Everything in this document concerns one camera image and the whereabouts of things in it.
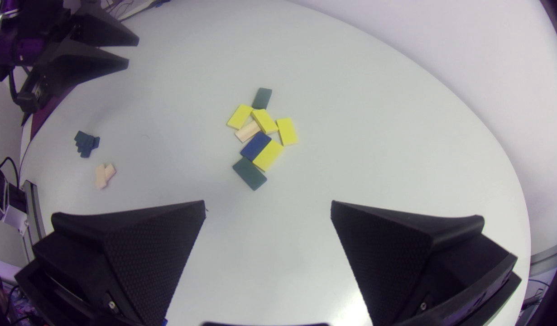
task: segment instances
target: white wall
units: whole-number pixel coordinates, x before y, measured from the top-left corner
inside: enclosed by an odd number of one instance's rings
[[[557,35],[538,0],[291,0],[374,35],[458,95],[498,139],[536,254],[557,244]]]
[[[7,156],[19,167],[19,147],[21,137],[21,119],[23,113],[9,95],[6,83],[0,83],[0,163]],[[5,177],[15,183],[15,173],[9,163],[3,166]],[[0,221],[0,260],[8,264],[23,266],[25,254],[17,230]]]

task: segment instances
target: dark green block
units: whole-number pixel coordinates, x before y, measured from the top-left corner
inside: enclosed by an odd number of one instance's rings
[[[246,157],[242,157],[232,168],[252,190],[258,189],[266,182],[266,176]]]
[[[254,101],[252,102],[252,107],[254,107],[254,109],[266,109],[269,105],[270,95],[272,93],[272,89],[262,87],[259,88],[256,93],[256,97],[254,97]]]

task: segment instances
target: textured black surface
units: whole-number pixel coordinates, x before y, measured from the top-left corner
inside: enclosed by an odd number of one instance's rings
[[[55,213],[56,232],[102,250],[146,326],[161,326],[206,218],[203,201],[96,216]]]
[[[333,201],[339,235],[374,325],[396,320],[434,251],[481,234],[481,216],[418,215]]]
[[[331,219],[373,324],[391,324],[415,287],[431,237],[338,202]]]

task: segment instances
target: yellow block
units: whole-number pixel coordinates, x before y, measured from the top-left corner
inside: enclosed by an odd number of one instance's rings
[[[244,122],[248,118],[248,115],[252,112],[252,107],[246,105],[239,105],[235,113],[230,117],[230,120],[226,123],[227,126],[235,128],[236,130],[242,128]]]
[[[275,161],[278,155],[283,151],[283,146],[281,144],[271,140],[264,149],[254,158],[254,165],[258,166],[259,169],[265,171],[269,169],[270,165]]]
[[[277,126],[283,146],[299,142],[299,138],[297,138],[297,133],[295,132],[295,127],[293,127],[293,120],[291,120],[291,118],[278,119]]]
[[[266,112],[266,109],[252,111],[252,118],[256,121],[258,126],[265,134],[279,131],[278,126],[274,123],[273,119]]]

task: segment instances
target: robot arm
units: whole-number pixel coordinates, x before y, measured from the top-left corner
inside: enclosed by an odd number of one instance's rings
[[[136,46],[139,38],[101,9],[82,0],[74,14],[63,0],[1,0],[0,81],[9,77],[11,97],[23,112],[35,113],[53,97],[94,78],[124,70],[128,60],[99,46]],[[19,93],[12,71],[32,67]]]

